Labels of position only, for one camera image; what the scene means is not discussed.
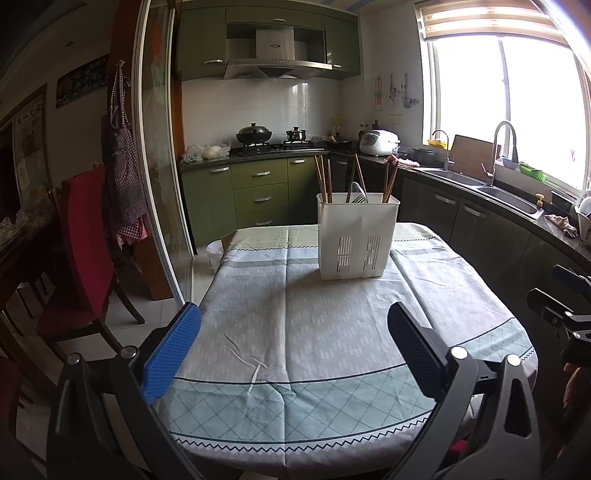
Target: gooseneck faucet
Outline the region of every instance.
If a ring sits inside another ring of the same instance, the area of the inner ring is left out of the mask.
[[[514,161],[515,163],[519,162],[519,158],[517,156],[517,134],[515,133],[515,128],[513,128],[513,125],[511,125],[511,122],[509,122],[509,120],[503,120],[501,123],[499,123],[496,126],[495,139],[492,143],[490,171],[486,171],[486,167],[484,166],[483,163],[480,164],[482,166],[482,170],[484,170],[484,173],[486,173],[486,184],[489,187],[492,187],[492,183],[495,180],[496,140],[499,137],[499,130],[501,129],[501,127],[503,125],[508,126],[511,129],[511,132],[513,133],[513,153],[511,155],[511,160]]]
[[[443,170],[444,170],[444,171],[448,171],[448,170],[449,170],[449,165],[450,165],[450,163],[452,164],[452,166],[453,166],[453,165],[455,165],[455,163],[454,163],[454,162],[450,162],[450,161],[449,161],[449,136],[448,136],[448,134],[447,134],[447,133],[445,133],[443,130],[440,130],[440,129],[438,129],[438,130],[435,130],[435,131],[434,131],[434,132],[431,134],[431,136],[432,136],[432,137],[433,137],[433,136],[435,136],[435,134],[436,134],[437,132],[441,132],[441,133],[442,133],[442,134],[444,134],[444,135],[446,136],[446,138],[447,138],[447,143],[445,144],[445,145],[446,145],[446,147],[445,147],[445,150],[446,150],[446,156],[445,156],[445,160],[444,160],[444,162],[443,162]]]

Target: cutting board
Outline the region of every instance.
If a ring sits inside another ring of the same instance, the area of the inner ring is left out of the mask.
[[[495,158],[498,158],[500,149],[501,146],[497,145]],[[455,162],[451,169],[473,179],[486,181],[486,174],[480,164],[484,164],[486,171],[488,171],[491,167],[491,154],[491,142],[456,135],[452,149],[449,152],[450,159]]]

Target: chair seat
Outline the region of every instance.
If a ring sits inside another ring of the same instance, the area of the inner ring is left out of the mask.
[[[105,313],[108,308],[105,302]],[[80,305],[76,288],[64,283],[57,287],[37,323],[37,335],[47,341],[91,324],[97,319],[96,314]]]
[[[21,373],[16,363],[0,357],[0,379],[0,421],[9,421],[21,391]]]

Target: stainless steel sink basin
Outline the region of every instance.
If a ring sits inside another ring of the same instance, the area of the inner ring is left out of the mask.
[[[478,187],[480,185],[484,185],[483,181],[466,177],[465,175],[462,175],[461,173],[456,173],[454,171],[423,170],[423,172],[427,173],[428,175],[435,175],[436,177],[442,177],[444,179],[455,181],[456,183],[461,183],[462,185],[467,185],[469,187]]]
[[[530,202],[526,202],[525,200],[516,197],[515,195],[508,193],[504,190],[498,189],[496,187],[488,187],[482,186],[477,187],[475,190],[478,190],[489,197],[493,197],[498,201],[505,203],[506,205],[513,207],[515,210],[526,214],[527,216],[537,220],[544,211],[542,209],[537,208],[535,205],[531,204]]]

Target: table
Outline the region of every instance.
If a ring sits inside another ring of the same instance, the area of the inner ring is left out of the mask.
[[[0,310],[19,284],[41,274],[50,258],[51,246],[59,235],[59,222],[49,221],[34,231],[26,232],[18,245],[0,262]],[[33,362],[3,320],[0,320],[0,349],[18,365],[39,395],[51,404],[55,383]]]
[[[519,355],[533,385],[537,356],[525,330],[426,227],[396,225],[382,277],[337,281],[320,279],[317,226],[254,228],[230,242],[158,414],[191,454],[269,476],[387,468],[434,406],[388,332],[396,301],[475,358]]]

